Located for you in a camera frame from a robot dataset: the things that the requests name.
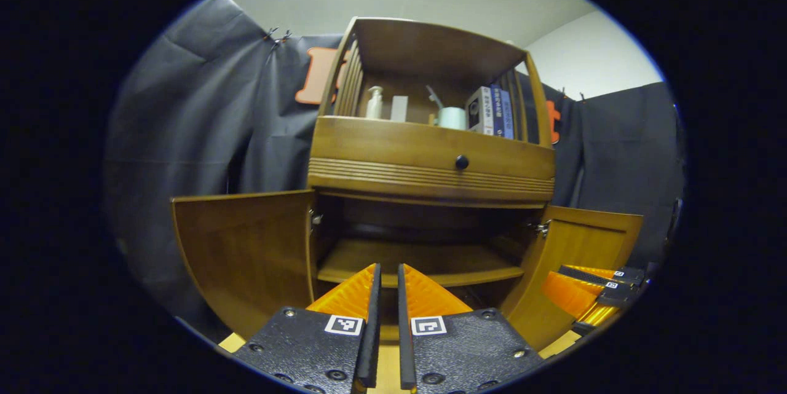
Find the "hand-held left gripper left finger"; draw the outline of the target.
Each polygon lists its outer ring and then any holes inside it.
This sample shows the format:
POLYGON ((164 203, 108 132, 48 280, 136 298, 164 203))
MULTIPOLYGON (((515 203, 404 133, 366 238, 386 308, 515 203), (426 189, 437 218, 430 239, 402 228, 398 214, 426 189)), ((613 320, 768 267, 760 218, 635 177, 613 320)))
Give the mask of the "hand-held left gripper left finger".
POLYGON ((377 386, 381 266, 374 263, 309 307, 285 306, 234 357, 257 371, 317 393, 365 393, 377 386))

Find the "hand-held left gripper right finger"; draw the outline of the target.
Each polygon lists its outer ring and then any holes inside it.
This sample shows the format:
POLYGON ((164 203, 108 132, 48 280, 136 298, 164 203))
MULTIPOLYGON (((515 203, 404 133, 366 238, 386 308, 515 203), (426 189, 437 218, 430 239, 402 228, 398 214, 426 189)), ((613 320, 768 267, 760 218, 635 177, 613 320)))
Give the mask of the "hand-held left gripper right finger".
POLYGON ((528 376, 544 359, 493 307, 474 310, 408 264, 397 269, 401 388, 475 393, 528 376))

